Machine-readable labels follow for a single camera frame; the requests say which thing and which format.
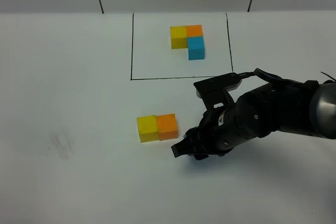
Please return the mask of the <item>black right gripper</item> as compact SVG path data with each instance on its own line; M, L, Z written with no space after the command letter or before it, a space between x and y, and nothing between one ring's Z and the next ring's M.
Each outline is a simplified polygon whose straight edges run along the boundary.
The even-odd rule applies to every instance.
M205 112L193 136L186 136L171 147L174 157L188 155L201 161L210 155L224 156L241 144L241 122L236 105Z

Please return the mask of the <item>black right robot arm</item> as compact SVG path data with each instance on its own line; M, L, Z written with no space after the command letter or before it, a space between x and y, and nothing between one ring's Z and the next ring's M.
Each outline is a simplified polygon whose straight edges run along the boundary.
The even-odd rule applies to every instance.
M306 81L299 87L266 84L225 109L204 113L198 127L172 146L175 157L224 156L236 146L272 132L335 139L335 82Z

